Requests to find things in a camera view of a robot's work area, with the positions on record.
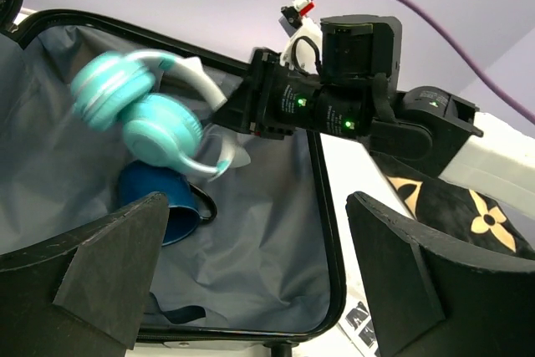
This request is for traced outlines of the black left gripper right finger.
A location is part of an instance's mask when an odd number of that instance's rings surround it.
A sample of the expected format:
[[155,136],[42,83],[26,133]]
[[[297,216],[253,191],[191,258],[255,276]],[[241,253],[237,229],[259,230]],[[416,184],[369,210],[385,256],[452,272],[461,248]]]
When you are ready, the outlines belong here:
[[532,260],[463,242],[362,191],[346,212],[381,355],[534,354]]

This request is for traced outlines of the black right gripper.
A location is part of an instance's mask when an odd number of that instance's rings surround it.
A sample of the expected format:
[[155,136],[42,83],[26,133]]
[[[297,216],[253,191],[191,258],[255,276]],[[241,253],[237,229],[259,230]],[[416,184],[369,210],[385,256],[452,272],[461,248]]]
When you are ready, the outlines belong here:
[[280,54],[255,48],[242,83],[211,116],[237,133],[281,140],[297,129],[357,140],[376,122],[394,124],[402,24],[395,17],[323,18],[316,74],[280,64]]

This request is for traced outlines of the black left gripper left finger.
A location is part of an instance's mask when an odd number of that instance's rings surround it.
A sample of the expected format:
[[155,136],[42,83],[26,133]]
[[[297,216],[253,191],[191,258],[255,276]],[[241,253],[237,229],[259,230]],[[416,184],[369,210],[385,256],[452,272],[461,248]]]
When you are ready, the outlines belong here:
[[3,356],[123,356],[133,349],[168,219],[151,193],[1,257]]

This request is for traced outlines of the black floral towel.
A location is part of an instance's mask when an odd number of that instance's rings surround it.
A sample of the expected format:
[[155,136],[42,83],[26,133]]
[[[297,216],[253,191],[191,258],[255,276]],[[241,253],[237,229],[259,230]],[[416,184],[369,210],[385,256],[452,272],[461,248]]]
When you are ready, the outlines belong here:
[[416,221],[493,252],[534,259],[534,249],[488,196],[430,178],[390,156],[373,156]]

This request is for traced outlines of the blue enamel mug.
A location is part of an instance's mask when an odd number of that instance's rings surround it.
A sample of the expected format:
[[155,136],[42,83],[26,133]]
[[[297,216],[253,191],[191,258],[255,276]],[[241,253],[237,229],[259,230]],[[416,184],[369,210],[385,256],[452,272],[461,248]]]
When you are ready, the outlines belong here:
[[182,174],[168,168],[133,161],[120,173],[118,198],[122,206],[159,192],[166,196],[168,220],[162,245],[177,243],[217,217],[217,204]]

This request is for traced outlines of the teal headphones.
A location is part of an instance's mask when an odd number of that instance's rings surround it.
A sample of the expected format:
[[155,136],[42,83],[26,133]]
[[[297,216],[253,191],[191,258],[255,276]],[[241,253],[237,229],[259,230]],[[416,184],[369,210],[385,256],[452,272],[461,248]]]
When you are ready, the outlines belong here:
[[183,103],[154,92],[152,65],[189,84],[212,111],[227,102],[198,57],[184,58],[147,48],[127,54],[105,52],[86,64],[70,85],[74,113],[94,130],[104,131],[121,124],[127,149],[150,166],[215,180],[231,168],[249,165],[250,155],[236,135],[227,132],[221,135],[221,151],[215,165],[196,161],[206,132]]

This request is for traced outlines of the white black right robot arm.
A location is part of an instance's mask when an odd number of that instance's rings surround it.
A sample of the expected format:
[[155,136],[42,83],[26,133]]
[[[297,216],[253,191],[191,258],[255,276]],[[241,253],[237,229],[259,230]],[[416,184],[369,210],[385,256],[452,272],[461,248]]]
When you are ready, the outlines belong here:
[[534,213],[534,140],[433,86],[397,89],[397,18],[322,19],[314,73],[267,48],[212,116],[238,133],[280,140],[304,129],[357,141],[418,172]]

